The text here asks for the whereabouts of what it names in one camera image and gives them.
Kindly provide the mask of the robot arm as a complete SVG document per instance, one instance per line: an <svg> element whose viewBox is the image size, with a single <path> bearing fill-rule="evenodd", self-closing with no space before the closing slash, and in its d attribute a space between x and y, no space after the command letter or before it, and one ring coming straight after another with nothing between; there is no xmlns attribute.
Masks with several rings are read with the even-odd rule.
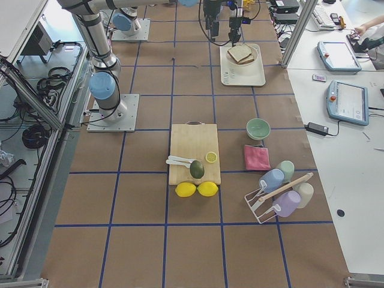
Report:
<svg viewBox="0 0 384 288"><path fill-rule="evenodd" d="M83 124L136 118L140 128L166 128L190 120L200 104L199 120L215 121L217 55L205 39L206 1L60 1L89 50L93 104ZM155 34L147 44L110 40L112 19L122 13L134 22L149 16Z"/></svg>
<svg viewBox="0 0 384 288"><path fill-rule="evenodd" d="M205 10L205 27L203 32L210 42L214 42L219 32L219 11ZM137 8L121 8L110 15L107 36L114 42L148 41L151 20L139 18ZM241 37L240 28L243 24L251 23L251 19L244 16L242 8L236 7L229 17L229 32L227 42L234 45Z"/></svg>

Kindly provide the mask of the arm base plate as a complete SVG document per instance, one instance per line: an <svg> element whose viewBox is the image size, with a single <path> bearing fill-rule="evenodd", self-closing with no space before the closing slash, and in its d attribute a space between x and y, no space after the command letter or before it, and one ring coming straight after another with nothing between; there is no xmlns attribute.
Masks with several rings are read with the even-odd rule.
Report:
<svg viewBox="0 0 384 288"><path fill-rule="evenodd" d="M139 94L121 94L121 102L112 116L103 119L109 114L105 110L99 110L97 102L94 100L87 132L89 133L114 133L114 132L134 132L136 129L137 111L139 107Z"/></svg>
<svg viewBox="0 0 384 288"><path fill-rule="evenodd" d="M113 19L115 30L112 41L136 42L147 41L151 21L149 19Z"/></svg>

